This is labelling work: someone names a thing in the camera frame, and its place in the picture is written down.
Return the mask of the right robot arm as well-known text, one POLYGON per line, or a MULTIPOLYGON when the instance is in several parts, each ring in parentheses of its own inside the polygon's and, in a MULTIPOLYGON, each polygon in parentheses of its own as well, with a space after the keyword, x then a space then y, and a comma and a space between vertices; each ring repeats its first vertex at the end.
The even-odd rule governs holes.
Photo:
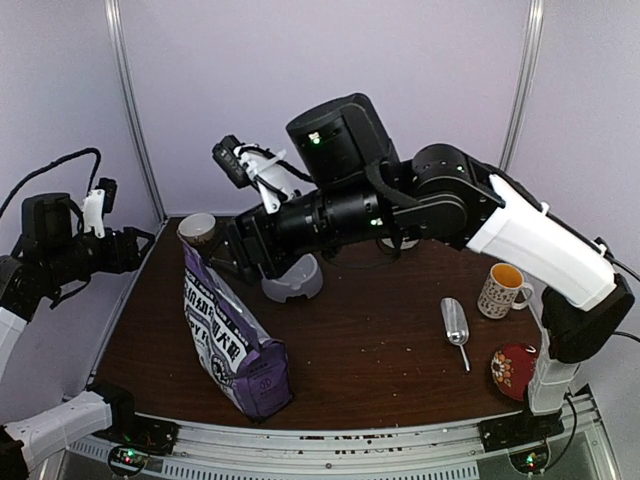
POLYGON ((594 356, 631 310, 630 267, 601 239, 554 216, 499 168, 444 143, 401 160, 370 98, 352 93, 291 120, 303 161, 225 136, 215 163, 260 203, 224 229, 223 267, 252 283, 285 274, 309 253, 388 238, 436 240, 525 270, 545 284, 542 350, 522 412, 484 421, 487 443, 526 442, 562 431, 561 412, 578 365, 594 356))

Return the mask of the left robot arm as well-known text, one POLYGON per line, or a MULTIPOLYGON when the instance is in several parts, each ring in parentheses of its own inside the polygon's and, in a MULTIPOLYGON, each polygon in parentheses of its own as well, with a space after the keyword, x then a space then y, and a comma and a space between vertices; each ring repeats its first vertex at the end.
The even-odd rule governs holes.
MULTIPOLYGON (((67 193, 49 193, 22 203, 22 232, 12 252, 1 258, 1 362, 6 364, 43 299, 56 308, 70 299, 62 288, 87 286, 95 273, 138 270, 155 243, 136 227, 103 224, 109 206, 102 189, 83 205, 67 193)), ((25 420, 1 427, 1 476, 26 479, 51 455, 75 441, 108 430, 123 444, 144 433, 134 413, 133 395, 112 383, 93 383, 71 400, 25 420)))

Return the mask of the purple puppy food bag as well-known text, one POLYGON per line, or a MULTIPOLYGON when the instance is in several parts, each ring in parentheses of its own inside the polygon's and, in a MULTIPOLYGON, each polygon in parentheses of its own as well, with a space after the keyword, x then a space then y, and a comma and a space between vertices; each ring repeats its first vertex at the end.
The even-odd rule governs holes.
POLYGON ((246 417, 261 422, 294 399, 286 347, 187 243, 183 312, 202 368, 246 417))

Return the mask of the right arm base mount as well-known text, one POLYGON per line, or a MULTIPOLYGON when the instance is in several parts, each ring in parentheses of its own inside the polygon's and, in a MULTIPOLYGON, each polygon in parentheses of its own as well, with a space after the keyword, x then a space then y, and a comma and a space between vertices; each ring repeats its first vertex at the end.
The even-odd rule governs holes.
POLYGON ((484 420, 478 430, 486 453, 506 450, 519 473, 542 474, 551 465, 549 439, 564 432, 561 413, 534 416, 529 411, 484 420))

